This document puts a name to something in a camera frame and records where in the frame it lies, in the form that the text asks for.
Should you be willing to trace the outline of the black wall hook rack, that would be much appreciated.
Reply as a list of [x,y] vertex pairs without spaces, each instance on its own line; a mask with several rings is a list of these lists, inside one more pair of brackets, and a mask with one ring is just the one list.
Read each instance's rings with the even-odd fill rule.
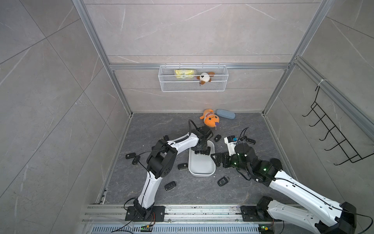
[[325,152],[330,152],[335,149],[340,149],[343,153],[344,160],[338,163],[333,163],[335,166],[343,165],[347,162],[349,163],[357,163],[362,161],[366,158],[372,157],[374,153],[369,153],[366,156],[362,156],[358,150],[353,146],[353,144],[349,141],[349,139],[345,136],[342,130],[334,123],[334,121],[329,117],[329,115],[324,111],[322,106],[318,103],[318,95],[319,95],[320,87],[317,86],[315,88],[315,97],[310,105],[309,112],[307,114],[302,115],[304,118],[309,117],[313,114],[317,117],[317,120],[314,124],[310,124],[309,127],[313,128],[318,125],[321,125],[325,128],[325,135],[323,138],[319,138],[320,142],[326,141],[328,138],[333,140],[333,145],[329,148],[325,148]]

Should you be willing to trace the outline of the black silver car key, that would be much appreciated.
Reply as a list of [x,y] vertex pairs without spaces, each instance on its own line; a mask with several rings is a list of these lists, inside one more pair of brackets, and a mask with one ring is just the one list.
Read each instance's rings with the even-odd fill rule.
[[228,184],[229,181],[230,181],[230,178],[225,175],[217,181],[217,184],[218,184],[218,186],[222,187],[222,186],[225,186],[226,184]]

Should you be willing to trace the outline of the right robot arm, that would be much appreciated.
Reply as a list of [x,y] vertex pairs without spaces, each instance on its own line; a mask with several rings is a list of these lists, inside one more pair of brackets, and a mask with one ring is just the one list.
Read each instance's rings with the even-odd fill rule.
[[301,208],[262,197],[256,206],[260,220],[270,217],[309,230],[315,234],[353,234],[356,231],[356,207],[339,203],[318,194],[293,179],[283,169],[279,159],[260,160],[252,148],[256,142],[244,135],[224,139],[228,151],[211,158],[217,167],[234,168],[246,180],[254,180],[291,198]]

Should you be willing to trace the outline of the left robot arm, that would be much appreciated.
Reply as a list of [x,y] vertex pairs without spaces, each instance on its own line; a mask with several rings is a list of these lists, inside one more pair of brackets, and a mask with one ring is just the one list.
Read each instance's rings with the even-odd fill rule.
[[147,220],[152,216],[154,200],[159,185],[164,177],[172,170],[176,157],[186,151],[206,151],[207,141],[213,136],[212,130],[207,126],[197,127],[189,120],[189,131],[187,134],[174,140],[160,139],[155,146],[148,151],[146,160],[147,178],[141,194],[134,198],[133,207],[135,215]]

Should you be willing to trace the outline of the brown white plush dog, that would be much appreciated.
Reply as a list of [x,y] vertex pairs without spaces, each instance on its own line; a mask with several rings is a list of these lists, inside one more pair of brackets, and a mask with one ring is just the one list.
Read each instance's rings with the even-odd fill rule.
[[214,76],[214,72],[202,73],[201,75],[197,76],[197,79],[199,80],[200,85],[204,85],[208,82],[211,82]]

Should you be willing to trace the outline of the white storage box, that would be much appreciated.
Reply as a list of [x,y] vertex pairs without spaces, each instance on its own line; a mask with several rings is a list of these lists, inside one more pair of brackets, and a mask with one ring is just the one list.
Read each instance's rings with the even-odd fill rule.
[[215,146],[210,140],[207,141],[207,146],[210,147],[208,155],[196,154],[193,150],[189,150],[188,169],[195,177],[209,177],[216,171],[216,165],[210,157],[211,154],[215,154]]

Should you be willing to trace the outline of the blue glasses case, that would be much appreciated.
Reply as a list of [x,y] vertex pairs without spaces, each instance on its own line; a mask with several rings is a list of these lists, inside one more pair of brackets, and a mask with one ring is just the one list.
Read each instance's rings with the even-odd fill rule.
[[230,120],[233,120],[236,118],[236,114],[234,112],[224,110],[224,109],[217,109],[216,115],[219,116],[220,118],[225,118],[225,119],[230,119]]

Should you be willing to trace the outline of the orange plush toy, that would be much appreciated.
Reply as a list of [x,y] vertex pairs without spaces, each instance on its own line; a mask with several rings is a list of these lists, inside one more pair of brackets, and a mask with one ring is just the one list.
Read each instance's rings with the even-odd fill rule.
[[220,123],[220,118],[214,113],[212,109],[205,109],[203,115],[200,116],[204,124],[210,128],[217,128]]

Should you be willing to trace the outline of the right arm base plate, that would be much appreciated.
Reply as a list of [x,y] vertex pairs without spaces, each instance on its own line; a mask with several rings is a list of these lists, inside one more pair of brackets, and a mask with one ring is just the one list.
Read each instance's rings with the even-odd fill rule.
[[279,219],[274,219],[268,213],[268,205],[256,205],[240,207],[240,212],[244,222],[278,222]]

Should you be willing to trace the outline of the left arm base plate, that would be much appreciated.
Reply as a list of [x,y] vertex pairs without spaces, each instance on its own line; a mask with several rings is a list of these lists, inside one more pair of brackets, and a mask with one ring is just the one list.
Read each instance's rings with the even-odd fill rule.
[[163,222],[165,217],[165,206],[154,206],[149,209],[140,209],[139,211],[134,207],[130,206],[127,208],[126,221],[151,221],[151,222]]

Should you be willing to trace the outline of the aluminium mounting rail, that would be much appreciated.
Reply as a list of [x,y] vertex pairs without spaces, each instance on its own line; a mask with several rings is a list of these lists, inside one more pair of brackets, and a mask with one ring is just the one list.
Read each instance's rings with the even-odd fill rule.
[[[246,223],[240,212],[241,205],[162,205],[165,206],[163,222],[140,221],[135,223]],[[83,210],[81,222],[92,224],[126,224],[127,208],[122,205],[89,205]]]

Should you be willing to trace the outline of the yellow packet in basket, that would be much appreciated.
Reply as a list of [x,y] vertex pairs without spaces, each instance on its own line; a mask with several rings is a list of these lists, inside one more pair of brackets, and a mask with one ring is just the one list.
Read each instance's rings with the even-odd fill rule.
[[196,71],[192,69],[176,69],[174,74],[177,79],[193,79]]

